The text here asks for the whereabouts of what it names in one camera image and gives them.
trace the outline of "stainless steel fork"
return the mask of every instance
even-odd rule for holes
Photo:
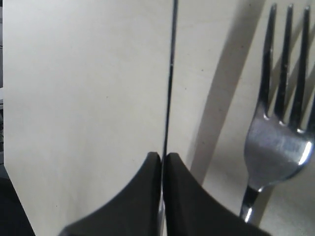
[[[271,82],[273,38],[277,6],[271,7],[263,49],[263,63],[258,102],[245,143],[245,163],[249,173],[248,186],[243,198],[240,217],[251,222],[255,214],[255,201],[265,187],[275,185],[295,176],[305,166],[312,155],[315,139],[315,101],[312,106],[308,126],[301,128],[306,113],[302,112],[304,87],[307,74],[308,40],[310,24],[310,7],[304,9],[301,52],[296,89],[289,121],[284,116],[289,107],[285,106],[290,37],[292,28],[293,5],[287,9],[281,62],[280,82],[272,115],[268,115],[268,102]]]

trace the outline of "white surface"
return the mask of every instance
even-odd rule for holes
[[[289,1],[276,2],[275,64]],[[305,1],[295,2],[296,25]],[[236,214],[270,6],[179,2],[169,151],[193,163],[205,189]],[[36,235],[54,236],[100,207],[148,151],[161,153],[171,7],[165,0],[5,2],[5,165]],[[277,186],[262,228],[313,234],[314,168],[313,160]]]

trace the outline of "metal fork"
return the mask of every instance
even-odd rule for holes
[[[273,38],[277,6],[272,5],[267,26],[263,49],[262,76],[258,102],[245,143],[245,163],[249,173],[247,189],[242,202],[240,217],[245,222],[255,223],[255,202],[267,186],[275,185],[295,176],[305,166],[312,155],[315,139],[315,101],[312,106],[306,129],[301,122],[306,113],[302,114],[304,87],[307,74],[308,40],[310,24],[310,7],[304,9],[301,52],[298,78],[293,98],[289,121],[284,122],[286,111],[285,94],[287,86],[290,37],[292,28],[293,5],[287,9],[284,33],[283,53],[280,81],[273,113],[268,115],[268,102],[271,82]]]

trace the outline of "fork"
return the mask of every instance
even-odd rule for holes
[[[267,32],[263,48],[262,75],[256,110],[247,133],[244,157],[249,173],[248,185],[244,194],[240,217],[249,223],[259,225],[258,211],[255,206],[258,196],[272,186],[295,176],[307,164],[314,149],[315,139],[315,101],[308,102],[311,107],[309,120],[305,129],[301,122],[307,117],[302,112],[304,87],[307,74],[308,41],[310,25],[310,7],[304,9],[299,70],[296,89],[290,106],[285,105],[287,77],[290,56],[290,38],[293,18],[293,5],[289,5],[286,15],[283,51],[281,58],[280,81],[272,114],[268,112],[271,105],[268,102],[273,39],[276,21],[277,5],[270,10]]]

